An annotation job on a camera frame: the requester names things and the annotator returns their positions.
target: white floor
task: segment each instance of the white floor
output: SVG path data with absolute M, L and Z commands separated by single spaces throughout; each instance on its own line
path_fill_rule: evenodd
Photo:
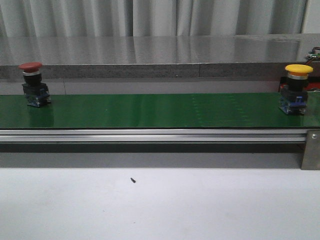
M 320 171 L 0 168 L 0 229 L 1 240 L 316 240 Z

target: aluminum frame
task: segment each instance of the aluminum frame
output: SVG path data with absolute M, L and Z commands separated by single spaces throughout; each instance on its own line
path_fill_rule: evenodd
M 320 170 L 320 130 L 308 131 L 301 169 Z
M 305 142 L 308 129 L 13 129 L 0 142 Z

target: yellow button cap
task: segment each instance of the yellow button cap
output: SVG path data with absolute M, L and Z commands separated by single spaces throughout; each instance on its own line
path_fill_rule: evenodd
M 304 76 L 312 73 L 314 69 L 304 64 L 290 64 L 285 67 L 285 70 L 289 71 L 290 74 L 295 76 Z

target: red button cap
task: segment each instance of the red button cap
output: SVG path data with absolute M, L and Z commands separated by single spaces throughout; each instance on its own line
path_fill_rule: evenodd
M 34 73 L 38 72 L 39 68 L 41 68 L 42 63 L 41 62 L 27 62 L 24 64 L 19 65 L 19 68 L 22 69 L 25 73 Z

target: metal bracket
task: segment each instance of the metal bracket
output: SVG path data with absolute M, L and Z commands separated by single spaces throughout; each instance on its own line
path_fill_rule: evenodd
M 309 130 L 301 165 L 302 170 L 320 170 L 320 130 Z

